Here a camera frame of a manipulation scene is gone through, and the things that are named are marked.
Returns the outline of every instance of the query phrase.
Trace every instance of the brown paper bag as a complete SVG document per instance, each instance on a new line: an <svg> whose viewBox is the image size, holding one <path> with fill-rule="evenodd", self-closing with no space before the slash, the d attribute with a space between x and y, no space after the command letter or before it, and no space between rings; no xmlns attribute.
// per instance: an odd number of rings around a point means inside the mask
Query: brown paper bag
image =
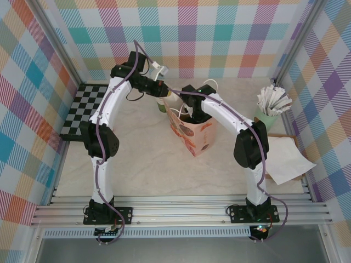
<svg viewBox="0 0 351 263"><path fill-rule="evenodd" d="M218 122L214 118L210 118L207 122L201 124L182 121L171 108L180 110L183 101L179 97L171 97L163 98L171 129L181 139L191 154L196 157L213 145Z"/></svg>

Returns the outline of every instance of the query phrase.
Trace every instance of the colorful plaid wall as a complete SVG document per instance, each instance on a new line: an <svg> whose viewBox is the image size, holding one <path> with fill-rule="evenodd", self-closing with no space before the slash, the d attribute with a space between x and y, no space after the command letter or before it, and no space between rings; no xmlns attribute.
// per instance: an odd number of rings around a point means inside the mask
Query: colorful plaid wall
<svg viewBox="0 0 351 263"><path fill-rule="evenodd" d="M291 50L291 48L292 48L292 46L293 46L293 44L294 44L294 42L296 40L296 37L300 33L300 30L302 28L303 23L306 21L306 18L308 17L308 15L309 15L309 13L311 11L311 8L312 8L314 2L315 2L315 0L309 0L308 1L308 4L306 5L306 7L305 7L300 19L298 20L298 23L297 23L297 25L295 27L295 30L294 30L293 34L291 35L288 44L285 47L284 53L282 54L282 56L281 56L281 58L279 60L279 63L278 63L278 65L277 65L277 67L276 67L276 69L274 71L274 74L273 74L272 78L276 79L276 77L277 77L282 65L285 62L285 59L286 59L287 55L289 54L289 52L290 52L290 50Z"/></svg>
<svg viewBox="0 0 351 263"><path fill-rule="evenodd" d="M308 0L41 3L82 79L104 80L115 63L127 59L134 39L170 68L167 77L273 75L294 28L306 16L299 19L295 12Z"/></svg>
<svg viewBox="0 0 351 263"><path fill-rule="evenodd" d="M0 262L12 263L53 183L76 86L24 0L0 6Z"/></svg>
<svg viewBox="0 0 351 263"><path fill-rule="evenodd" d="M334 217L339 251L351 259L351 1L329 0L283 85L309 173Z"/></svg>

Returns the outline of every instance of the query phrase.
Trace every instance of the mounting plate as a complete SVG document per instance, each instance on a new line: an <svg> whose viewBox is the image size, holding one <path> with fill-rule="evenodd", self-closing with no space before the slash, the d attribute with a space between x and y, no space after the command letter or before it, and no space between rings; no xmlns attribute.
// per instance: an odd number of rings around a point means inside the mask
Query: mounting plate
<svg viewBox="0 0 351 263"><path fill-rule="evenodd" d="M133 208L132 207L115 207L115 209L120 212L124 218L124 221L126 225L130 225L132 223L132 217L133 217ZM90 213L90 208L87 207L86 210L86 216L84 217L83 224L84 225L114 225L115 224L115 219L117 219L117 224L120 225L122 224L122 219L115 213L115 216L112 217L109 221L99 221L99 220L93 220L94 217L89 216L91 215Z"/></svg>
<svg viewBox="0 0 351 263"><path fill-rule="evenodd" d="M264 214L262 217L257 219L256 221L253 221L249 213L247 212L246 205L232 205L228 209L228 214L230 216L230 222L231 223L252 223L252 222L257 222L257 223L277 223L279 222L279 214L277 207L275 205L271 205L267 213Z"/></svg>

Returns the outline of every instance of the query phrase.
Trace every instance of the black and white checkerboard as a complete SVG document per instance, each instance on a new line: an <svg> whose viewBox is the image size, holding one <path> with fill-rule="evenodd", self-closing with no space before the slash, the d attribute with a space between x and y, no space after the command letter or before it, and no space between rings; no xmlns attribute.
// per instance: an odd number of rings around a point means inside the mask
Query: black and white checkerboard
<svg viewBox="0 0 351 263"><path fill-rule="evenodd" d="M88 121L99 107L108 85L81 84L73 100L60 136L65 141L82 141L79 124Z"/></svg>

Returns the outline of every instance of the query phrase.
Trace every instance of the wire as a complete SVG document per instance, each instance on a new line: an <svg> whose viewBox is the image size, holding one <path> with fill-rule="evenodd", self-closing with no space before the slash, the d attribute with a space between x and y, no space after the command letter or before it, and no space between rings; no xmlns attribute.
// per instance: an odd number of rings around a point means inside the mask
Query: wire
<svg viewBox="0 0 351 263"><path fill-rule="evenodd" d="M145 93L143 92L143 94L140 96L140 97L138 97L138 98L136 98L136 99L134 99L134 100L130 100L129 98L128 98L128 95L130 94L132 92L132 90L127 94L127 96L126 96L126 99L127 100L129 100L129 101L137 101L137 100L140 100L144 95L145 95Z"/></svg>
<svg viewBox="0 0 351 263"><path fill-rule="evenodd" d="M209 78L208 80L204 81L202 85L204 85L206 82L209 82L209 81L213 81L215 82L216 86L217 86L217 89L216 89L216 92L218 91L218 83L217 81L215 81L213 78Z"/></svg>
<svg viewBox="0 0 351 263"><path fill-rule="evenodd" d="M138 53L138 46L140 47L139 43L134 40L134 45L135 45L135 52ZM104 242L104 244L108 245L108 244L112 244L114 242L116 242L119 237L123 234L124 232L124 226L126 224L125 220L124 220L124 217L123 215L118 211L116 210L106 199L105 197L103 196L103 194L101 193L100 191L100 187L99 187L99 166L102 165L103 163L105 163L106 161L106 151L105 151L105 147L104 147L104 144L101 140L101 136L100 136L100 133L99 133L99 123L100 123L100 118L103 114L103 109L105 107L105 104L106 102L108 101L109 97L111 96L111 94L113 92L115 92L115 90L120 87L132 74L133 72L135 71L135 69L137 68L137 64L138 64L138 56L135 57L135 62L134 62L134 66L132 68L132 70L130 71L130 73L128 75L125 76L125 78L119 82L119 84L117 84L114 88L112 88L112 90L110 90L110 92L106 95L106 97L104 98L104 100L101 102L101 108L100 108L100 112L99 112L99 116L97 118L97 124L95 126L95 132L97 134L97 138L98 138L98 141L99 141L99 145L100 145L100 148L101 148L101 151L102 151L102 154L103 154L103 159L102 161L98 161L97 160L97 164L96 164L96 170L95 170L95 185L97 187L97 190L98 190L98 195L100 196L101 200L112 210L114 211L122 220L122 226L121 226L121 230L119 231L119 234L118 236L116 236L113 240L111 240L110 242ZM100 240L100 235L98 235L98 241L100 242L100 244L102 244L102 241Z"/></svg>
<svg viewBox="0 0 351 263"><path fill-rule="evenodd" d="M146 74L148 74L149 70L150 70L150 63L149 63L149 59L146 60L146 62L148 62L148 70L145 73L142 73L140 75L144 76Z"/></svg>
<svg viewBox="0 0 351 263"><path fill-rule="evenodd" d="M272 228L273 227L273 220L272 220L272 216L268 213L269 215L269 219L270 219L270 227L269 228Z"/></svg>
<svg viewBox="0 0 351 263"><path fill-rule="evenodd" d="M203 93L193 93L193 92L181 92L179 90L175 90L175 89L171 89L170 87L168 87L168 90L170 90L171 92L173 93L176 93L179 97L180 97L180 94L185 94L185 95L195 95L195 96L202 96L202 97L205 97L206 99L209 99L209 100L212 100L218 104L221 104L225 109L227 109L230 113L232 113L236 118L238 118L250 131L251 133L253 134L253 136L255 137L256 141L257 141L257 144L258 144L258 148L259 148L259 151L261 153L261 159L262 159L262 176L261 176L261 179L259 180L259 182L257 183L257 188L259 190L261 190L266 196L270 197L271 199L273 200L276 200L278 202L281 202L284 207L285 207L285 210L286 210L286 214L285 214L285 218L284 218L284 221L283 223L281 224L281 226L279 227L279 229L270 237L266 238L266 241L272 239L273 237L275 237L282 229L283 227L285 226L286 224L286 221L287 221L287 217L288 217L288 207L287 207L287 204L279 199L279 198L276 198L272 195L270 195L266 190L264 190L262 187L261 187L261 184L262 182L264 181L264 178L265 178L265 157L264 157L264 151L263 151L263 146L262 146L262 143L257 135L257 133L253 130L253 128L244 121L243 118L241 118L235 111L233 111L229 106L227 106L226 104L224 104L223 102L219 101L219 100L216 100L215 98L211 97L211 96L208 96L208 95L205 95Z"/></svg>
<svg viewBox="0 0 351 263"><path fill-rule="evenodd" d="M145 55L146 58L151 62L151 64L154 63L154 61L151 59L151 57L149 57L149 56L147 55L147 53L145 52L145 50L141 47L141 45L140 45L136 40L134 40L134 45L137 45L137 46L140 48L140 50L144 53L144 55Z"/></svg>
<svg viewBox="0 0 351 263"><path fill-rule="evenodd" d="M173 110L173 111L178 111L179 112L178 118L179 118L180 115L188 115L189 114L188 112L182 112L182 108L184 105L185 105L185 103L183 103L183 105L180 107L180 110L177 110L176 108L169 108L169 109Z"/></svg>
<svg viewBox="0 0 351 263"><path fill-rule="evenodd" d="M231 208L231 207L238 207L238 206L239 206L238 204L232 204L232 205L227 206L227 208L226 208L226 210L225 210L226 214L229 215L229 216L231 216L231 215L228 213L228 209Z"/></svg>
<svg viewBox="0 0 351 263"><path fill-rule="evenodd" d="M86 209L87 207L89 207L88 205L86 205L85 207L83 207L83 214L86 215Z"/></svg>

